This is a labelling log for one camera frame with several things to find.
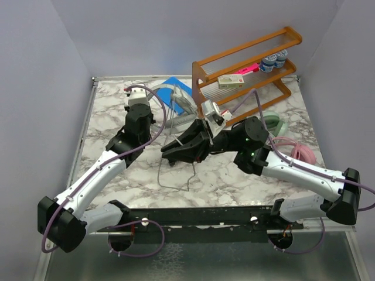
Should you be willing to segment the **mint green headphones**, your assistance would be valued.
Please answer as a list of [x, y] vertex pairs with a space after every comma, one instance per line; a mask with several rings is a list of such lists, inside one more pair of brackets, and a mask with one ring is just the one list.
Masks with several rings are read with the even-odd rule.
[[284, 121], [276, 112], [274, 111], [263, 111], [263, 120], [267, 127], [270, 137], [282, 137], [288, 131], [288, 123]]

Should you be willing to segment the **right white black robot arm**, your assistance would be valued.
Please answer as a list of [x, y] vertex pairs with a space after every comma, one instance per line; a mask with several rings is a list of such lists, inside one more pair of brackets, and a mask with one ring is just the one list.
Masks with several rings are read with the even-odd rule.
[[359, 172], [326, 170], [286, 156], [267, 145], [269, 133], [256, 117], [217, 135], [209, 123], [195, 120], [176, 140], [165, 145], [162, 158], [173, 162], [200, 163], [209, 154], [236, 152], [234, 164], [246, 174], [272, 177], [312, 191], [312, 196], [277, 200], [269, 214], [276, 229], [307, 218], [327, 217], [343, 225], [355, 225], [359, 209]]

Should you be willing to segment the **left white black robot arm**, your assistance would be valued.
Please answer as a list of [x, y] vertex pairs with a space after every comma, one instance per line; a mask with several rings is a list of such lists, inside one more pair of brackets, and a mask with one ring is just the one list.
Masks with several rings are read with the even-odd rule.
[[88, 206], [150, 143], [152, 121], [149, 105], [130, 106], [124, 126], [84, 175], [54, 198], [43, 197], [39, 201], [37, 230], [43, 235], [43, 242], [51, 241], [68, 253], [76, 249], [84, 237], [92, 232], [107, 227], [123, 231], [129, 226], [126, 207], [117, 201], [92, 210]]

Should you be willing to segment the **pink grey headphones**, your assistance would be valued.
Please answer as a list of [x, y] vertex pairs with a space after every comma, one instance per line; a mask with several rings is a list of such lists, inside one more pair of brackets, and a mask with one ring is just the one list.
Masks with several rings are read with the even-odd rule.
[[316, 164], [316, 156], [311, 148], [297, 142], [291, 138], [278, 136], [272, 139], [275, 146], [292, 146], [290, 157], [308, 163], [310, 165]]

